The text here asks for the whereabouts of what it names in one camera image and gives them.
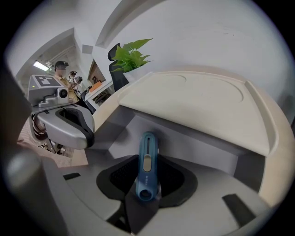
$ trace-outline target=gray robot arm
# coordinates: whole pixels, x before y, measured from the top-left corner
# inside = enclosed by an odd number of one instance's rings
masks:
[[[36,139],[46,140],[49,150],[54,153],[62,146],[85,149],[94,143],[91,112],[69,103],[67,91],[54,77],[32,75],[30,78],[28,100],[33,106],[31,132]]]

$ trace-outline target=green leaf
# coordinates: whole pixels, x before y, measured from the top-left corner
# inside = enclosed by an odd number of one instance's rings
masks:
[[[141,66],[144,65],[144,64],[146,64],[146,63],[148,63],[148,62],[150,62],[150,61],[143,61],[142,64],[141,64]]]
[[[133,42],[127,43],[123,46],[123,48],[126,49],[127,51],[130,51],[133,49],[132,44]]]
[[[142,54],[139,51],[133,51],[130,55],[135,55],[136,57],[141,57]]]
[[[142,60],[144,60],[145,58],[149,57],[150,55],[146,55],[146,56],[143,56],[141,57]]]
[[[125,65],[125,62],[123,62],[123,61],[117,61],[117,63],[114,64],[114,65],[123,66],[123,65]]]
[[[134,63],[134,61],[130,60],[126,63],[127,66],[131,66],[133,69],[137,68],[136,64]]]
[[[126,49],[117,46],[116,55],[112,59],[120,61],[126,59],[128,56],[129,52]]]
[[[130,42],[130,43],[125,44],[123,46],[123,48],[126,49],[127,51],[130,51],[132,49],[139,49],[140,47],[145,45],[150,40],[152,40],[152,39],[140,39],[135,42]]]
[[[133,70],[133,67],[131,65],[126,65],[123,67],[124,73],[129,72]]]
[[[140,67],[140,64],[142,62],[140,58],[135,56],[130,56],[130,58],[132,59],[133,63],[136,65],[136,68]]]
[[[150,40],[152,40],[152,39],[140,39],[140,40],[137,40],[137,41],[135,41],[135,42],[133,42],[131,44],[131,47],[132,47],[132,49],[133,48],[139,49],[139,48],[141,48],[143,45],[145,45]]]
[[[114,71],[123,71],[123,68],[117,68],[117,69],[115,69],[115,70],[113,70],[111,72],[114,72]]]

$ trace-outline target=green potted plant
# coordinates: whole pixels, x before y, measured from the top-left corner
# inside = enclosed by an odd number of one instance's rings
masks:
[[[124,75],[130,83],[147,74],[149,71],[143,65],[150,62],[145,60],[150,55],[143,56],[138,49],[150,40],[152,39],[140,39],[127,43],[123,47],[117,46],[116,55],[113,57],[113,60],[118,61],[115,65],[120,66],[120,68],[113,71],[124,71]]]

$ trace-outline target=man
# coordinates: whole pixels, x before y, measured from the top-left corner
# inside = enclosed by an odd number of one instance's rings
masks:
[[[78,102],[78,97],[76,96],[73,89],[76,86],[76,83],[74,81],[69,82],[65,77],[65,63],[63,61],[56,62],[54,70],[54,78],[59,80],[59,82],[69,89],[69,99],[75,103]]]
[[[75,78],[76,78],[76,77],[75,77],[76,74],[77,74],[76,71],[71,71],[71,72],[69,73],[69,81],[70,81],[70,83],[71,83],[72,81],[75,81],[75,80],[76,80],[76,79],[75,79]],[[77,81],[75,87],[73,87],[74,92],[75,92],[75,94],[78,96],[79,99],[81,99],[81,93],[84,91],[84,89],[80,86],[80,84],[81,84],[81,82]]]

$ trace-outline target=person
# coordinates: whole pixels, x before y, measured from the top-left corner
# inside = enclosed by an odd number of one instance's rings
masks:
[[[69,89],[69,99],[74,103],[78,102],[78,97],[74,92],[76,86],[75,81],[69,82],[65,77],[65,63],[63,61],[57,61],[54,66],[55,74],[54,78],[61,82],[65,87]]]
[[[76,85],[78,83],[76,83],[74,80],[73,80],[73,76],[71,74],[71,82],[68,81],[65,77],[65,63],[63,61],[57,61],[55,63],[55,66],[54,66],[54,70],[55,70],[55,74],[54,74],[54,78],[57,79],[59,82],[61,82],[65,87],[67,87],[69,89],[69,99],[71,101],[73,101],[74,103],[76,103],[77,105],[79,106],[82,106],[86,109],[88,109],[91,114],[93,114],[93,112],[90,110],[90,108],[86,105],[86,103],[83,101],[82,98],[78,97],[75,92],[74,92],[74,88],[76,87]]]
[[[75,81],[75,78],[76,78],[75,75],[76,74],[77,74],[76,71],[71,71],[69,73],[69,81],[70,81],[70,83]],[[80,84],[81,84],[81,81],[77,81],[76,85],[73,87],[74,92],[78,96],[79,99],[81,98],[81,93],[84,91],[84,89],[80,86]]]

